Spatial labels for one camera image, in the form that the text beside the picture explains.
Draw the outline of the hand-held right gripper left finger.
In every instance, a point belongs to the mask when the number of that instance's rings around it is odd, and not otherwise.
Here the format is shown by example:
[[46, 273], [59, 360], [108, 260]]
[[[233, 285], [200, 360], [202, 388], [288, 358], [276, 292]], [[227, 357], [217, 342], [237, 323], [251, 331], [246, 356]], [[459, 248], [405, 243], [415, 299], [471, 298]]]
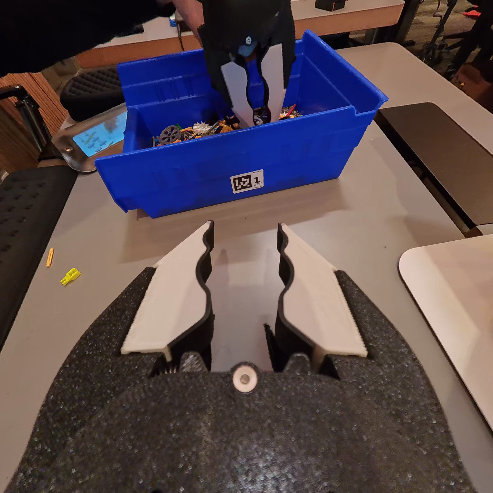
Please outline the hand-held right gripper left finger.
[[162, 354], [177, 361], [182, 352], [201, 352], [213, 336], [211, 293], [214, 222], [206, 221], [157, 261], [120, 353]]

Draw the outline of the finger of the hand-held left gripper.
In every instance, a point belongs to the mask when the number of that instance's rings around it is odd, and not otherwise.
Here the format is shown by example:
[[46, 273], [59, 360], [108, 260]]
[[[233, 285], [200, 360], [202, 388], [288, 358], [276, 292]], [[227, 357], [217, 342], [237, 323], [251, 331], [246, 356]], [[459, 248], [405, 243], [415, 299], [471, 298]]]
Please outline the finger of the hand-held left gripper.
[[254, 110], [248, 101], [248, 73], [233, 61], [221, 66], [221, 72], [228, 90], [232, 111], [241, 127], [254, 127]]
[[263, 106], [268, 110], [269, 122], [277, 122], [286, 96], [281, 43], [257, 53], [257, 70], [264, 87]]

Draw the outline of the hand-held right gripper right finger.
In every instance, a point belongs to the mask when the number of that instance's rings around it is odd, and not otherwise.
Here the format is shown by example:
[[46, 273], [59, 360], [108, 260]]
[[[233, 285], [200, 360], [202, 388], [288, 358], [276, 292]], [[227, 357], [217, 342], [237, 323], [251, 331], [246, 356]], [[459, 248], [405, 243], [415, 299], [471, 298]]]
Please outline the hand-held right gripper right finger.
[[368, 349], [338, 271], [284, 223], [277, 226], [277, 371], [304, 354], [313, 373], [337, 373], [335, 360], [368, 360]]

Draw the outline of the pile of colourful construction pieces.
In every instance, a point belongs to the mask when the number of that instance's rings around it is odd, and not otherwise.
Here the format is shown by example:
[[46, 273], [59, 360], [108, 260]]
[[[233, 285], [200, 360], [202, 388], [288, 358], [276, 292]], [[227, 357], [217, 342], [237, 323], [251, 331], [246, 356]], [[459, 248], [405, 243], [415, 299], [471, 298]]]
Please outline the pile of colourful construction pieces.
[[[297, 110], [296, 104], [293, 104], [288, 107], [282, 107], [279, 120], [280, 121], [290, 120], [290, 119], [299, 118], [301, 116], [302, 114]], [[255, 126], [268, 123], [268, 120], [270, 118], [268, 114], [268, 110], [265, 107], [255, 108], [253, 117], [254, 117]], [[229, 116], [229, 117], [226, 116], [222, 120], [216, 120], [216, 121], [213, 120], [212, 123], [201, 121], [201, 122], [196, 122], [188, 127], [182, 127], [179, 124], [176, 124], [176, 126], [179, 126], [181, 128], [182, 140], [179, 142], [175, 142], [174, 144], [185, 142], [188, 140], [200, 139], [203, 137], [211, 137], [226, 132], [232, 132], [239, 130], [241, 128], [236, 116]], [[152, 136], [151, 139], [152, 148], [163, 146], [163, 145], [159, 145], [157, 137], [158, 135]]]

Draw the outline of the blue plastic storage bin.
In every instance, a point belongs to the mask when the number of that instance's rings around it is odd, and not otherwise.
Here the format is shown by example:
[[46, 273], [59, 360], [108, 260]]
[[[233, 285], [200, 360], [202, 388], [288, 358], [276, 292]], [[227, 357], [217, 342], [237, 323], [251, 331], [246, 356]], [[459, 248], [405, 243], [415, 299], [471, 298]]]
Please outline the blue plastic storage bin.
[[388, 98], [310, 30], [295, 55], [283, 106], [301, 116], [159, 147], [165, 127], [232, 114], [203, 50], [119, 64], [123, 151], [95, 161], [115, 203], [158, 218], [338, 178]]

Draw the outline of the person's left hand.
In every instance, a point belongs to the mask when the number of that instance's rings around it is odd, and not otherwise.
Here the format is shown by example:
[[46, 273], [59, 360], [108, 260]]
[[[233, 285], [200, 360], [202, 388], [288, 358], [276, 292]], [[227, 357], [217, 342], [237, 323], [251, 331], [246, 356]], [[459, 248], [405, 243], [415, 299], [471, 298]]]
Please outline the person's left hand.
[[172, 3], [202, 46], [199, 34], [199, 28], [204, 24], [202, 4], [199, 1], [172, 1]]

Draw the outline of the wood edged table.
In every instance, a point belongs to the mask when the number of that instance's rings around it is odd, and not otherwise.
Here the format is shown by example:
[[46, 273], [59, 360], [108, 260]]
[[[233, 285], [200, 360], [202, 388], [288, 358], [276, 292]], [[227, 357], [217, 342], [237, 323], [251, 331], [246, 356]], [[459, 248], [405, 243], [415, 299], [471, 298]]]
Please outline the wood edged table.
[[[291, 6], [300, 39], [307, 29], [328, 35], [392, 26], [399, 20], [404, 1], [346, 1], [344, 8], [334, 12], [317, 9], [315, 1], [293, 1]], [[83, 69], [90, 69], [181, 51], [176, 28], [168, 19], [159, 18], [145, 23], [142, 34], [114, 38], [75, 58]]]

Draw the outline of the white book stand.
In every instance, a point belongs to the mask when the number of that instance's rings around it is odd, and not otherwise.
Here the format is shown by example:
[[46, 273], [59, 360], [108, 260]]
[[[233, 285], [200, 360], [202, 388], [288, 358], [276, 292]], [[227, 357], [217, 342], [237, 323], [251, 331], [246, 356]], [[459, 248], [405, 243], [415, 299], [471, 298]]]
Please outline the white book stand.
[[398, 269], [492, 428], [492, 234], [407, 250]]

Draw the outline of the black ribbed foam cushion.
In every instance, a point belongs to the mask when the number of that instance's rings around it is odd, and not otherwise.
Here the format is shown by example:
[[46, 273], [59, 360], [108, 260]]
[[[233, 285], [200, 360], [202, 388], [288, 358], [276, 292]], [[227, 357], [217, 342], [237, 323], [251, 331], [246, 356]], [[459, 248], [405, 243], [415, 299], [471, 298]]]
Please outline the black ribbed foam cushion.
[[74, 121], [84, 121], [123, 104], [124, 94], [116, 66], [84, 71], [60, 93], [60, 103]]

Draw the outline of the tablet in clear case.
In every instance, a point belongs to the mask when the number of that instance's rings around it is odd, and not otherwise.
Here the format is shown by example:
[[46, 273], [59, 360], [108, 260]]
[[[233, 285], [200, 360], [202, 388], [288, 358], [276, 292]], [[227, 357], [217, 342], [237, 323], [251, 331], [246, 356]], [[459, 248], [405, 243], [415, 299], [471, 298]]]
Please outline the tablet in clear case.
[[59, 130], [51, 141], [67, 165], [81, 173], [96, 170], [95, 160], [123, 150], [127, 108], [125, 103]]

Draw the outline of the black perforated mat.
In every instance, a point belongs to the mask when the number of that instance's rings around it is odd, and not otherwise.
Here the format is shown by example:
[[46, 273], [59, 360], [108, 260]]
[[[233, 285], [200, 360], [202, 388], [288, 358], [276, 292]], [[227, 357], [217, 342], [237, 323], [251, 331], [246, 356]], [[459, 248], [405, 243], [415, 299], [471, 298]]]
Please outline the black perforated mat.
[[51, 166], [1, 184], [1, 348], [76, 180], [71, 168]]

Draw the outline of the black tripod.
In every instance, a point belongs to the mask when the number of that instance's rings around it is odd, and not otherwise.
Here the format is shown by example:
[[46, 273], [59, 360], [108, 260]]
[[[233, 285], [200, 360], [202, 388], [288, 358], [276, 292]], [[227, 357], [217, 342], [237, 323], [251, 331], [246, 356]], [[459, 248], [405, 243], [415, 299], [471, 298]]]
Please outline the black tripod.
[[440, 43], [439, 38], [442, 36], [445, 25], [452, 14], [458, 1], [447, 1], [447, 9], [443, 15], [440, 15], [440, 20], [431, 40], [423, 45], [422, 52], [418, 58], [425, 62], [431, 63], [439, 53]]

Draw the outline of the dark brown seat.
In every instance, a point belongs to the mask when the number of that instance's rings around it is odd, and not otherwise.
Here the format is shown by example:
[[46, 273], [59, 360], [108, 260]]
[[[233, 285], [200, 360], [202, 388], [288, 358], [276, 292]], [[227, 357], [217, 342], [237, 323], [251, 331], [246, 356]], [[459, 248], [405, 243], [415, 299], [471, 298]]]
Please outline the dark brown seat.
[[431, 102], [380, 109], [376, 124], [467, 237], [492, 234], [492, 154]]

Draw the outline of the wooden slatted panel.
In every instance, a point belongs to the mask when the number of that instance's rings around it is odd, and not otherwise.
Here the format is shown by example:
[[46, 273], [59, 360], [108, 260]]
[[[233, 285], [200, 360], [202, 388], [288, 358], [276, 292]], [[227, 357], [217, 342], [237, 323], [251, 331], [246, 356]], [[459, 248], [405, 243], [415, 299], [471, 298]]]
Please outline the wooden slatted panel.
[[[57, 133], [68, 113], [44, 75], [25, 72], [1, 78], [1, 88], [10, 85], [21, 85], [27, 90], [40, 105], [40, 114], [49, 132]], [[1, 170], [9, 173], [36, 168], [40, 154], [15, 102], [15, 98], [1, 101]]]

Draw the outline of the black metal frame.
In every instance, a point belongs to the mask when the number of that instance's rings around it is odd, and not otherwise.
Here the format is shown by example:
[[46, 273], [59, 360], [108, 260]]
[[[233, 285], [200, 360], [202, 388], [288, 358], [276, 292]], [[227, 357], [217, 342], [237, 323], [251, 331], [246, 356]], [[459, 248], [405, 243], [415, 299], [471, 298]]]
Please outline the black metal frame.
[[43, 151], [52, 144], [51, 134], [48, 127], [40, 114], [40, 106], [34, 98], [21, 85], [9, 85], [1, 88], [1, 100], [16, 98], [15, 107], [21, 114], [21, 117], [34, 138], [34, 142], [40, 151], [40, 157]]

